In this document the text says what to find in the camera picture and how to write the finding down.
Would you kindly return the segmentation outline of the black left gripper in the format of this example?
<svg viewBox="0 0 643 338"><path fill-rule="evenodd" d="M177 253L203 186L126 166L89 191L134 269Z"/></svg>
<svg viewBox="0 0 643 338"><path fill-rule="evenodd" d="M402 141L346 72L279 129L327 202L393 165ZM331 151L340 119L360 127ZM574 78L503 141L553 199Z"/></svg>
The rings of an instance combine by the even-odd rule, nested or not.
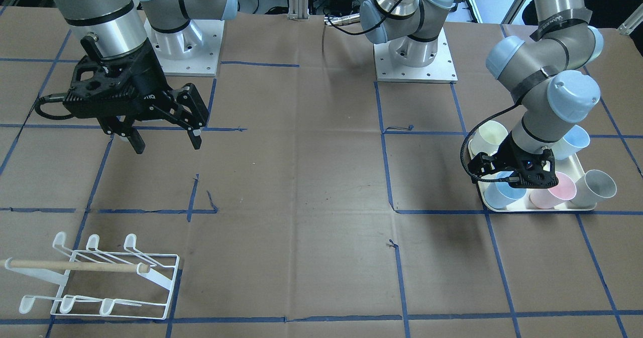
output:
<svg viewBox="0 0 643 338"><path fill-rule="evenodd" d="M510 176L494 180L483 178L501 171L510 171ZM555 187L559 183L553 151L545 148L541 154L529 153L513 141L511 134L500 144L496 154L478 153L468 163L468 175L474 184L482 181L507 182L510 187Z"/></svg>

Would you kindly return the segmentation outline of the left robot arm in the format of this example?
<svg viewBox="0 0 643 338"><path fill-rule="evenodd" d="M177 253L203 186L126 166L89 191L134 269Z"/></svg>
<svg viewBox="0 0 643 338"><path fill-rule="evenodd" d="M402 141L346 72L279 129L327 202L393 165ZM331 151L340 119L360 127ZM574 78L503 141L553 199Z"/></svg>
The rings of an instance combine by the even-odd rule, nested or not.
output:
<svg viewBox="0 0 643 338"><path fill-rule="evenodd" d="M558 184L553 145L581 122L601 98L592 77L579 71L602 51L601 33L589 25L585 0L534 0L538 27L532 43L517 36L497 43L485 60L487 70L525 112L493 155L481 151L463 162L473 183L509 171L513 188ZM360 23L374 44L399 40L403 46L435 48L455 0L365 0Z"/></svg>

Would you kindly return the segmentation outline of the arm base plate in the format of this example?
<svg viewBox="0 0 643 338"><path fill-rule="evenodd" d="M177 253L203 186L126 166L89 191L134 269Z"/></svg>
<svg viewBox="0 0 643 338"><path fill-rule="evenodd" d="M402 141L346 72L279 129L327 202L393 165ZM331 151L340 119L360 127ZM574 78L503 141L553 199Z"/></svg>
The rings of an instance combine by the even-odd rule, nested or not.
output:
<svg viewBox="0 0 643 338"><path fill-rule="evenodd" d="M444 29L424 43L409 37L374 45L377 81L455 83L459 80Z"/></svg>
<svg viewBox="0 0 643 338"><path fill-rule="evenodd" d="M168 76L209 76L218 72L225 22L191 20L183 31L164 34L144 24L163 72Z"/></svg>

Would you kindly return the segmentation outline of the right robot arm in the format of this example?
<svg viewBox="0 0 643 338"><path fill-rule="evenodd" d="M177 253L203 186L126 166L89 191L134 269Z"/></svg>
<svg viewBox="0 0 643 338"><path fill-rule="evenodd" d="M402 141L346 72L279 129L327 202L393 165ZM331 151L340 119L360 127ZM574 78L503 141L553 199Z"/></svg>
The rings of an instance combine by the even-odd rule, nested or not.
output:
<svg viewBox="0 0 643 338"><path fill-rule="evenodd" d="M196 86L174 89L167 73L213 75L222 31L238 0L53 0L85 56L67 92L39 97L34 110L51 120L96 119L136 153L145 143L136 121L165 120L187 131L193 148L209 118Z"/></svg>

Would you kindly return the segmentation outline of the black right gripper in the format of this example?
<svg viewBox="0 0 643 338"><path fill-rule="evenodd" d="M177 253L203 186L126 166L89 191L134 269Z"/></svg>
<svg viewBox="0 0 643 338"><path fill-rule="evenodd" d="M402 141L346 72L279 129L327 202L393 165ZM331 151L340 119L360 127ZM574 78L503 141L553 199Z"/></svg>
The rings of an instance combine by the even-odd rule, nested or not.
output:
<svg viewBox="0 0 643 338"><path fill-rule="evenodd" d="M120 57L106 59L95 40L74 68L63 106L79 119L95 118L104 133L127 139L137 154L145 150L135 120L163 119L187 131L195 150L209 111L195 84L171 89L149 40Z"/></svg>

